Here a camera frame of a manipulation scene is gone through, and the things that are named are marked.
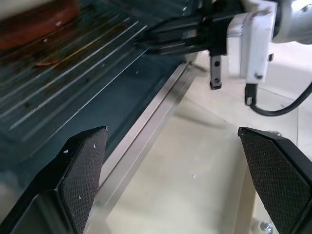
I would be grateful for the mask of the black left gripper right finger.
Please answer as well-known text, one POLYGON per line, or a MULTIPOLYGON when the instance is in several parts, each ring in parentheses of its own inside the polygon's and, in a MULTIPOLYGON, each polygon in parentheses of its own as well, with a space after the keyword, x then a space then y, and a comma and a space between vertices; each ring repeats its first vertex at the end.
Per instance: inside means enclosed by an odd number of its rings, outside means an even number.
POLYGON ((240 127, 253 184, 279 234, 312 234, 312 161, 289 139, 240 127))

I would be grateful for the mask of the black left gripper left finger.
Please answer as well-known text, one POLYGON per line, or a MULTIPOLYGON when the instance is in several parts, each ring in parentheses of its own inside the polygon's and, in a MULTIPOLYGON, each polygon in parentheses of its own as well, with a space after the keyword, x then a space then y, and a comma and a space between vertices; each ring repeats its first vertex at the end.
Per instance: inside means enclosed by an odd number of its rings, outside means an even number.
POLYGON ((0 224, 0 234, 83 234, 98 190, 106 140, 105 126, 69 138, 0 224))

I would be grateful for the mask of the toaster oven glass door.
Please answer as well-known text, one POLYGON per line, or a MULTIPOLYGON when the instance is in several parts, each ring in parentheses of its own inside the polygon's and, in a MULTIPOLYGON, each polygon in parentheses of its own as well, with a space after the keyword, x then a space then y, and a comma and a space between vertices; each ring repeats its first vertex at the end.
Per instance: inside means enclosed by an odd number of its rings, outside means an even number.
POLYGON ((0 221, 67 139, 99 126, 108 138, 95 201, 111 211, 194 78, 189 62, 165 73, 159 62, 138 59, 16 169, 17 184, 0 185, 0 221))

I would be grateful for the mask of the reddish brown sausage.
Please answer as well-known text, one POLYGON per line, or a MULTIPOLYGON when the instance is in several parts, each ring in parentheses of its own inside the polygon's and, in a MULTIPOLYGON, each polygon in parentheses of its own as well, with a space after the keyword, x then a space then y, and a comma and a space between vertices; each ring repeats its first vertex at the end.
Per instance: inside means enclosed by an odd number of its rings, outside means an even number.
POLYGON ((58 30, 79 14, 78 0, 54 0, 0 21, 0 51, 58 30))

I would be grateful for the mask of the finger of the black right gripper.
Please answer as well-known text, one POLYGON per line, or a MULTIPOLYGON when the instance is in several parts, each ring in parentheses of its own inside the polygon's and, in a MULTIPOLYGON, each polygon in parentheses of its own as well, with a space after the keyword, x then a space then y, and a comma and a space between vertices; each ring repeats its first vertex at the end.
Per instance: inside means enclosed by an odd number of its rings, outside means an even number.
POLYGON ((167 41, 137 39, 135 46, 147 48, 148 54, 155 55, 185 55, 206 50, 209 47, 207 41, 197 37, 188 39, 175 39, 167 41))
POLYGON ((154 37, 164 33, 186 32, 196 29, 202 22, 201 15, 180 16, 167 19, 151 27, 145 32, 145 36, 154 37))

